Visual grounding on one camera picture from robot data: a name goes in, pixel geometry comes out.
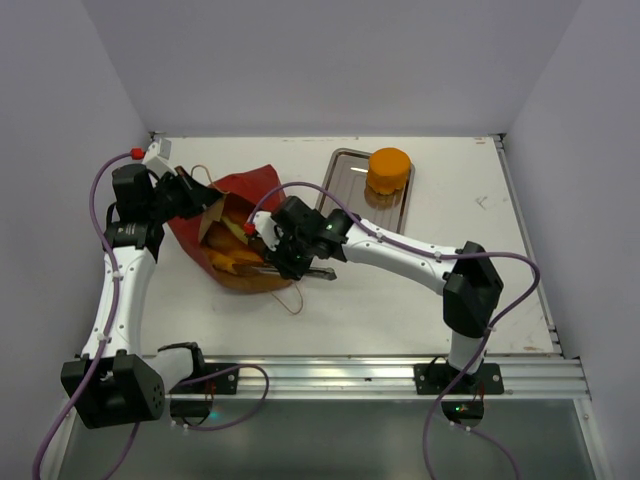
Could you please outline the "metal serving tongs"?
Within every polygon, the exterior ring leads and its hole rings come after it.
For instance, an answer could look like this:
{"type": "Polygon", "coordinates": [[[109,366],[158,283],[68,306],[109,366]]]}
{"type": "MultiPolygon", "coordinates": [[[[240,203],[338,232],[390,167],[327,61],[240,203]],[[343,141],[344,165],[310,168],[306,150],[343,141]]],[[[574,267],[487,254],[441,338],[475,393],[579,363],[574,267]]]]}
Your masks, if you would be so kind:
{"type": "Polygon", "coordinates": [[[278,270],[272,265],[250,266],[250,265],[237,265],[235,270],[239,274],[270,274],[277,275],[287,280],[299,281],[303,278],[316,278],[327,281],[334,281],[337,279],[337,274],[333,268],[324,267],[311,267],[303,270],[278,270]]]}

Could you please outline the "red paper bag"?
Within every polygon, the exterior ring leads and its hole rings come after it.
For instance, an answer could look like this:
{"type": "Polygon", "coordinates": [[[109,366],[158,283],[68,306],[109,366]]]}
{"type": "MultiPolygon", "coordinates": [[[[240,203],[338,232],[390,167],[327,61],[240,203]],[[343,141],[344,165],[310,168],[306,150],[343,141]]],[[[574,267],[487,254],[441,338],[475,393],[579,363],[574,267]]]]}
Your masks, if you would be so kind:
{"type": "Polygon", "coordinates": [[[222,287],[240,294],[274,295],[294,282],[259,271],[267,263],[245,236],[244,225],[259,200],[280,184],[270,164],[227,175],[209,184],[222,195],[214,206],[191,219],[175,218],[169,228],[182,250],[222,287]]]}

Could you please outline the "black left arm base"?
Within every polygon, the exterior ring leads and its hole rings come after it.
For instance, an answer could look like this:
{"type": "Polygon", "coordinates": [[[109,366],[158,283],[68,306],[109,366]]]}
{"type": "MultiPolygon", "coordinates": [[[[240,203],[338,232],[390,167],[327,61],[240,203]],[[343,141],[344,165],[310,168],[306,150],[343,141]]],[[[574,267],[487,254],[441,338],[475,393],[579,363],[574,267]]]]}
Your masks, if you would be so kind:
{"type": "Polygon", "coordinates": [[[235,395],[237,384],[236,371],[188,385],[179,383],[171,390],[170,416],[180,424],[201,426],[214,418],[215,396],[235,395]]]}

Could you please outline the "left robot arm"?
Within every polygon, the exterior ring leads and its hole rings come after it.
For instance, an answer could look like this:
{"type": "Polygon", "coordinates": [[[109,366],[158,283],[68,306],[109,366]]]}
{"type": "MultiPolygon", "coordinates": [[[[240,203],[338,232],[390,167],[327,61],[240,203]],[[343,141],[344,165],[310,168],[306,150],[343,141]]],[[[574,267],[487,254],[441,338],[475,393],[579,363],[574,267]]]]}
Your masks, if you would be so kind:
{"type": "Polygon", "coordinates": [[[61,371],[61,383],[89,429],[157,420],[171,389],[197,392],[208,379],[194,342],[162,346],[144,359],[141,322],[165,224],[198,216],[221,193],[182,168],[159,174],[142,164],[114,170],[112,187],[115,201],[98,230],[105,276],[93,330],[78,359],[61,371]]]}

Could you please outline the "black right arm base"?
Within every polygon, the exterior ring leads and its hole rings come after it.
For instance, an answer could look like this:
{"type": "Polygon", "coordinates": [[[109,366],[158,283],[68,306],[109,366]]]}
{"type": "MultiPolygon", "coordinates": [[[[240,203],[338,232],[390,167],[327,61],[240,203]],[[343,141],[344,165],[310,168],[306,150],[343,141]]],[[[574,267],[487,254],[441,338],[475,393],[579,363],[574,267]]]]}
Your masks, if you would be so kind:
{"type": "MultiPolygon", "coordinates": [[[[458,371],[436,356],[429,363],[413,365],[413,380],[418,395],[439,395],[458,371]]],[[[487,396],[505,393],[502,373],[496,363],[482,362],[478,371],[465,374],[440,404],[448,421],[464,427],[478,426],[485,414],[487,396]]]]}

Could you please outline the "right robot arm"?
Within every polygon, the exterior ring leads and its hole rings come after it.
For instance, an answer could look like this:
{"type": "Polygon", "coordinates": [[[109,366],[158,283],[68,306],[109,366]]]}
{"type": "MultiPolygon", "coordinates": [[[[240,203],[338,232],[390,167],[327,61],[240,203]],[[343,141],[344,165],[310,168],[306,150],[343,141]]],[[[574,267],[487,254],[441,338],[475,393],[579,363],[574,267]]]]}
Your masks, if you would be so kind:
{"type": "Polygon", "coordinates": [[[285,279],[309,274],[315,259],[335,259],[382,269],[441,296],[443,320],[452,331],[447,384],[464,393],[480,382],[482,338],[504,288],[481,245],[428,245],[344,209],[324,216],[295,196],[272,212],[256,212],[251,224],[265,245],[265,259],[285,279]]]}

